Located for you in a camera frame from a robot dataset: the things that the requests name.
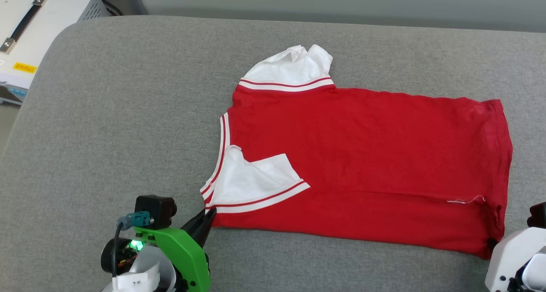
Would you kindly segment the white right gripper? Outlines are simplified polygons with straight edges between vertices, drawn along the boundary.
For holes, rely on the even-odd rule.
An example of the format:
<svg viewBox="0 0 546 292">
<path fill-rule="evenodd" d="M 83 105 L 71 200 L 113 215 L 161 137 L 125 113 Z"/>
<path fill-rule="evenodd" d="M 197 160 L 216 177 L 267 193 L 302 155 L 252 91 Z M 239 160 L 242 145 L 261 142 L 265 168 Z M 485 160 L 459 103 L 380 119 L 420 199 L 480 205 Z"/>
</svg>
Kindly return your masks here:
<svg viewBox="0 0 546 292">
<path fill-rule="evenodd" d="M 490 292 L 544 292 L 546 290 L 546 230 L 531 227 L 503 239 L 488 238 L 493 250 L 486 288 Z"/>
</svg>

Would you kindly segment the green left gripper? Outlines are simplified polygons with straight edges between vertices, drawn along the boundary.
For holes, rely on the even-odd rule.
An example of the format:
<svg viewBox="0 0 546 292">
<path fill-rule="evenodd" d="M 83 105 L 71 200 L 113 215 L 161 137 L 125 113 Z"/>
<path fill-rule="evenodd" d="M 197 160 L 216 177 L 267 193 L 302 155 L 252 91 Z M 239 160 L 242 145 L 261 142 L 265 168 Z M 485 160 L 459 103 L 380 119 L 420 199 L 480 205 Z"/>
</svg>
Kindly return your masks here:
<svg viewBox="0 0 546 292">
<path fill-rule="evenodd" d="M 180 228 L 134 228 L 145 242 L 156 245 L 179 271 L 188 292 L 208 292 L 211 287 L 208 261 L 203 251 L 217 210 L 204 208 Z"/>
</svg>

